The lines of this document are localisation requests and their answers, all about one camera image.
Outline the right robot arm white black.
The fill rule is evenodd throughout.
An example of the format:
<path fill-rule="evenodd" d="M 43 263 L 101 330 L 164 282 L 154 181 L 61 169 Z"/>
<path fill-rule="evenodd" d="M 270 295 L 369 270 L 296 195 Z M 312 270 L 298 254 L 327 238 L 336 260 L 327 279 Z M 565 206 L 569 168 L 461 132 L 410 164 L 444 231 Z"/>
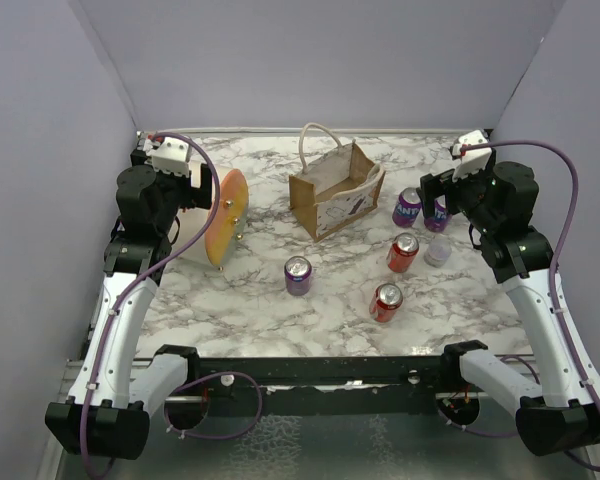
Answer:
<path fill-rule="evenodd" d="M 531 168 L 488 162 L 462 178 L 448 170 L 427 174 L 417 190 L 426 217 L 445 200 L 480 235 L 477 249 L 514 305 L 531 345 L 539 382 L 497 359 L 479 341 L 445 347 L 441 383 L 461 391 L 474 385 L 515 420 L 537 456 L 600 443 L 600 376 L 591 364 L 551 271 L 554 250 L 530 220 L 539 187 Z"/>

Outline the jute canvas tote bag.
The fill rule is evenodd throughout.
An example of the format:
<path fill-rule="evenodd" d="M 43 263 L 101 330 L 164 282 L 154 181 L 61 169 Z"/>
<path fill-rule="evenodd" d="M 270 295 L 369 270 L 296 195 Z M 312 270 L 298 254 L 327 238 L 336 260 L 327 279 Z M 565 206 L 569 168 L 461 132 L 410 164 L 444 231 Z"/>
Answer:
<path fill-rule="evenodd" d="M 304 140 L 310 129 L 329 135 L 336 147 L 309 163 Z M 290 210 L 318 242 L 375 210 L 385 178 L 384 167 L 352 141 L 344 144 L 329 128 L 310 122 L 298 139 L 302 169 L 288 178 Z"/>

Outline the red cola can front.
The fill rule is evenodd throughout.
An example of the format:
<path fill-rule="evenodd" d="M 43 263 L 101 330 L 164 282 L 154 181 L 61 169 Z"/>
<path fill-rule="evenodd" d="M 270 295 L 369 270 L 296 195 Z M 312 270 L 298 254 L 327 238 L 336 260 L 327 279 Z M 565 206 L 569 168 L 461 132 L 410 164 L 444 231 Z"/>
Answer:
<path fill-rule="evenodd" d="M 375 321 L 387 323 L 393 319 L 402 303 L 401 289 L 394 283 L 383 283 L 375 290 L 369 313 Z"/>

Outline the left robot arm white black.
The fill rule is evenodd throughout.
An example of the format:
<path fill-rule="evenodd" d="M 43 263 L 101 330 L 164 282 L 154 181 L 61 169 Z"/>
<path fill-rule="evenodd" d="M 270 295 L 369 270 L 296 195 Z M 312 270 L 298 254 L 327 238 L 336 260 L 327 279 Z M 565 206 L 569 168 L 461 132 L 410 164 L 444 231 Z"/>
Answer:
<path fill-rule="evenodd" d="M 78 377 L 66 400 L 48 405 L 45 424 L 64 450 L 84 458 L 135 460 L 151 417 L 173 392 L 194 392 L 201 371 L 192 348 L 168 346 L 140 374 L 132 373 L 141 325 L 164 268 L 177 257 L 169 232 L 182 208 L 217 211 L 220 181 L 210 160 L 191 184 L 185 160 L 165 171 L 155 158 L 117 178 L 117 230 L 105 251 L 96 324 Z"/>

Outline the red cola can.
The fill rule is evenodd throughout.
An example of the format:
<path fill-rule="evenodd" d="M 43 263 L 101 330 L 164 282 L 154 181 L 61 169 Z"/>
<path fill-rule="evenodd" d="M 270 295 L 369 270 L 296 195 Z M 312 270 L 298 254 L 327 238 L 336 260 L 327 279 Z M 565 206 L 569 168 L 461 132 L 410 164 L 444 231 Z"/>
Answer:
<path fill-rule="evenodd" d="M 375 321 L 387 323 L 393 319 L 402 303 L 401 289 L 394 283 L 383 283 L 375 290 L 369 313 Z"/>
<path fill-rule="evenodd" d="M 397 235 L 389 248 L 387 265 L 395 273 L 406 272 L 419 252 L 419 241 L 410 233 Z"/>

